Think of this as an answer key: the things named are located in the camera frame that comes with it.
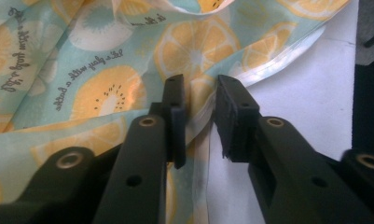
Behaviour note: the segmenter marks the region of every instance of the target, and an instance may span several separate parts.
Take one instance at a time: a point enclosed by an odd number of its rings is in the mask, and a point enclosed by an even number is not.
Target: fabric
[[[248,86],[277,73],[347,2],[0,0],[0,203],[58,150],[122,143],[163,81],[184,74],[188,157],[169,168],[167,222],[204,220],[205,194],[193,192],[204,191],[208,147],[197,140],[217,75]]]

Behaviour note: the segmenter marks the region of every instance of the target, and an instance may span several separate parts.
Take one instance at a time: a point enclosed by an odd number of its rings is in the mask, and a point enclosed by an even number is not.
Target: white surface
[[[339,159],[352,146],[353,71],[358,1],[326,27],[311,49],[248,90],[263,116],[289,120],[317,151]],[[247,164],[222,159],[213,128],[207,189],[210,223],[264,223]]]

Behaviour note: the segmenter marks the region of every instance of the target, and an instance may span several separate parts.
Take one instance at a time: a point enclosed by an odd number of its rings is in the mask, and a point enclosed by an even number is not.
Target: screw hole
[[[368,154],[357,155],[357,160],[370,169],[374,169],[374,156]]]
[[[139,175],[131,175],[126,180],[126,185],[131,188],[136,188],[137,186],[141,185],[143,179]]]
[[[79,152],[70,152],[58,159],[56,166],[60,169],[70,169],[82,162],[84,156]]]
[[[319,188],[324,189],[324,188],[328,187],[328,183],[326,183],[326,181],[324,181],[324,179],[322,179],[320,177],[317,177],[317,176],[312,178],[312,183]]]
[[[284,123],[279,119],[268,119],[267,123],[276,128],[281,128],[284,126]]]
[[[155,123],[156,123],[156,120],[152,118],[141,119],[139,122],[139,124],[144,127],[154,126]]]

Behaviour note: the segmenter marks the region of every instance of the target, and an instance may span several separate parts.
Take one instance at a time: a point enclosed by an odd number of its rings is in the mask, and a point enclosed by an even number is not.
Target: black plastic part
[[[259,105],[242,83],[220,75],[216,90],[215,124],[221,137],[222,154],[233,162],[249,162]]]
[[[164,223],[165,123],[135,119],[118,153],[93,223]]]
[[[90,172],[93,158],[83,147],[53,154],[16,202],[0,204],[0,224],[89,222],[97,206],[89,191],[95,179]],[[87,199],[89,204],[82,203]]]
[[[374,215],[286,120],[258,120],[249,174],[267,223],[374,223]]]
[[[355,67],[353,148],[374,154],[374,62]]]
[[[186,163],[187,112],[183,75],[166,79],[160,106],[161,115],[166,121],[169,146],[167,161],[173,161],[174,167],[179,169]]]
[[[151,103],[148,114],[161,116],[161,103]]]
[[[346,151],[339,175],[374,213],[374,154],[357,149]]]

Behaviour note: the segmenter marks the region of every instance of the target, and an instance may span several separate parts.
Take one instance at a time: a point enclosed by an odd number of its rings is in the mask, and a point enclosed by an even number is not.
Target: kiwi slice print
[[[78,90],[70,119],[86,119],[145,107],[145,86],[127,65],[104,69]]]
[[[132,29],[114,16],[111,1],[86,2],[71,22],[68,39],[73,46],[89,51],[110,50],[132,36]]]

